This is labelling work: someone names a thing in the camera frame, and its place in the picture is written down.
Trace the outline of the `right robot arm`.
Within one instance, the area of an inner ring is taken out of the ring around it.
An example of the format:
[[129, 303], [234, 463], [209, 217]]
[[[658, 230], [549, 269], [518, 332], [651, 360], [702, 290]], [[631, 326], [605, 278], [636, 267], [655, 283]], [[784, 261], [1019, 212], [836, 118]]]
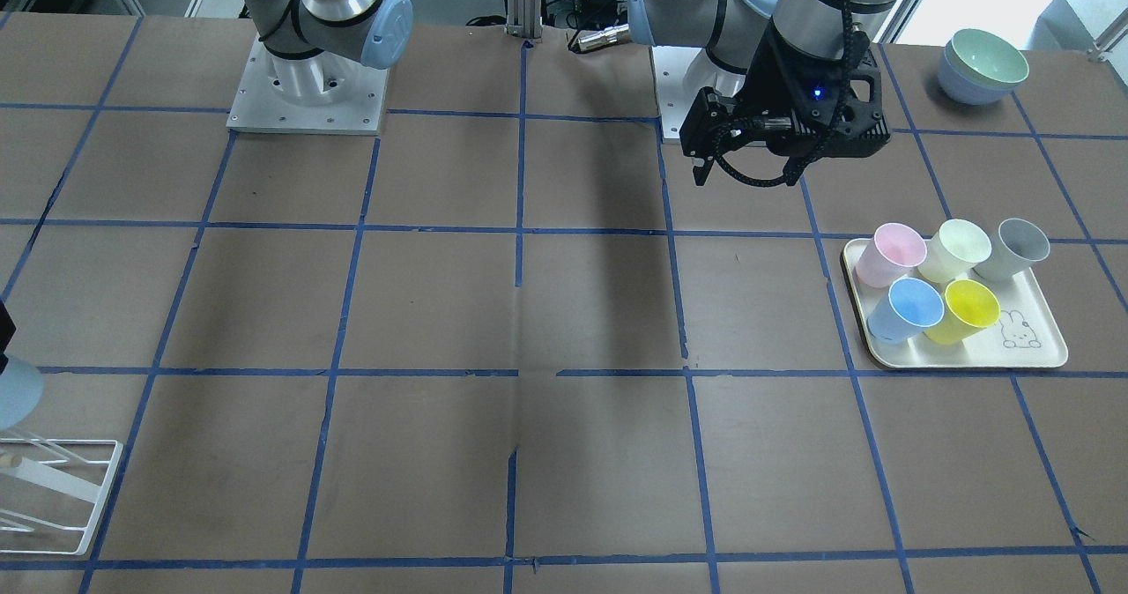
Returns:
[[16, 14], [3, 29], [5, 365], [326, 375], [344, 364], [374, 138], [237, 135], [270, 99], [370, 100], [409, 0], [249, 0], [252, 21]]

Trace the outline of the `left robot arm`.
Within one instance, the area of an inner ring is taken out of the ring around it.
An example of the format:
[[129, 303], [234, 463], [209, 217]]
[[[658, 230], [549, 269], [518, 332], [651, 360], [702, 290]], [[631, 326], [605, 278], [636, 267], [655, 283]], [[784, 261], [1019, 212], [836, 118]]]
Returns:
[[889, 140], [870, 48], [897, 0], [627, 0], [632, 39], [697, 48], [672, 122], [697, 165], [751, 143], [867, 157]]

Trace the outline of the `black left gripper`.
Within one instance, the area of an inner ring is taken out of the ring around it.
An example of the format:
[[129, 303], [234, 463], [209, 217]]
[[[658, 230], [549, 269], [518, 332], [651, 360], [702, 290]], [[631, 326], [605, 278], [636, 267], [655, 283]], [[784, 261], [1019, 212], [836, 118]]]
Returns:
[[870, 37], [851, 28], [851, 57], [822, 59], [790, 45], [773, 24], [761, 37], [740, 91], [740, 116], [775, 156], [866, 158], [891, 135]]

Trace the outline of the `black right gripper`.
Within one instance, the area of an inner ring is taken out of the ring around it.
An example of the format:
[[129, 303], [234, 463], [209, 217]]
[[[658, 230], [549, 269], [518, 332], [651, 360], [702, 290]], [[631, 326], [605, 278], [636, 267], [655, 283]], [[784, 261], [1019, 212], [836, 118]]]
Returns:
[[7, 354], [8, 346], [11, 345], [12, 338], [16, 333], [16, 323], [12, 320], [11, 313], [5, 301], [0, 301], [0, 373], [5, 373], [5, 369], [9, 366], [9, 356]]

